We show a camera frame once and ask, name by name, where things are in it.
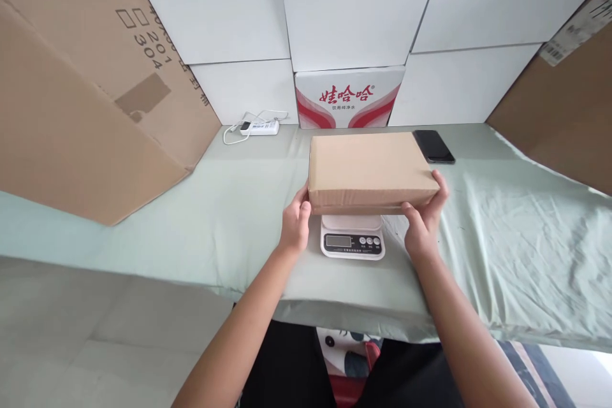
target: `digital kitchen scale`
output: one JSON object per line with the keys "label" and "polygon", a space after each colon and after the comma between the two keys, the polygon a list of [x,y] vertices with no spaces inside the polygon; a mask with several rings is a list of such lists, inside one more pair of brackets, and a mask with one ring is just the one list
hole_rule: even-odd
{"label": "digital kitchen scale", "polygon": [[332,258],[379,260],[384,257],[380,215],[322,215],[321,251]]}

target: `cardboard box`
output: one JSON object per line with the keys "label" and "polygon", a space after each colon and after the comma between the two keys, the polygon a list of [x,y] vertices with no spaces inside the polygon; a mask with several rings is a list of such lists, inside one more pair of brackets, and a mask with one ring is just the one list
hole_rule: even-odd
{"label": "cardboard box", "polygon": [[612,1],[587,0],[487,123],[529,158],[612,194]]}
{"label": "cardboard box", "polygon": [[296,73],[300,127],[383,128],[404,71],[404,66],[394,66]]}
{"label": "cardboard box", "polygon": [[401,214],[439,190],[412,133],[315,136],[309,197],[317,215]]}
{"label": "cardboard box", "polygon": [[220,123],[147,0],[0,0],[0,190],[115,224]]}

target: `brown cardboard box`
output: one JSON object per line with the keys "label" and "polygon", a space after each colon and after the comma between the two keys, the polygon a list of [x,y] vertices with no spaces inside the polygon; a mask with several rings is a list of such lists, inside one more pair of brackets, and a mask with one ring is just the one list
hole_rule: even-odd
{"label": "brown cardboard box", "polygon": [[439,190],[412,133],[315,136],[309,197],[317,215],[401,214]]}
{"label": "brown cardboard box", "polygon": [[0,190],[115,224],[220,123],[148,0],[0,0]]}
{"label": "brown cardboard box", "polygon": [[612,194],[611,51],[608,24],[556,66],[535,56],[486,122],[534,161]]}

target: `person's left hand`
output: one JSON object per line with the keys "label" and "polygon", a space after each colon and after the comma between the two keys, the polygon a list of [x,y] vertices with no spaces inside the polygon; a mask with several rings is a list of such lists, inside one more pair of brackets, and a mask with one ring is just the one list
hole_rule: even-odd
{"label": "person's left hand", "polygon": [[308,219],[310,218],[310,203],[308,198],[308,183],[296,194],[282,212],[282,229],[280,231],[279,249],[294,254],[300,254],[308,244]]}

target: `red wave graphic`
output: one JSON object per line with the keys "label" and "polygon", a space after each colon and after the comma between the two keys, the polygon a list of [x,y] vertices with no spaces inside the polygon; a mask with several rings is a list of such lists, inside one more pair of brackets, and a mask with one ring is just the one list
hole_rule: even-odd
{"label": "red wave graphic", "polygon": [[319,129],[333,129],[336,120],[315,102],[304,96],[299,89],[295,89],[298,101],[298,116],[302,128],[317,127]]}
{"label": "red wave graphic", "polygon": [[383,128],[389,121],[389,115],[393,109],[395,98],[400,90],[400,85],[395,87],[385,97],[376,101],[365,108],[362,108],[349,123],[350,128]]}

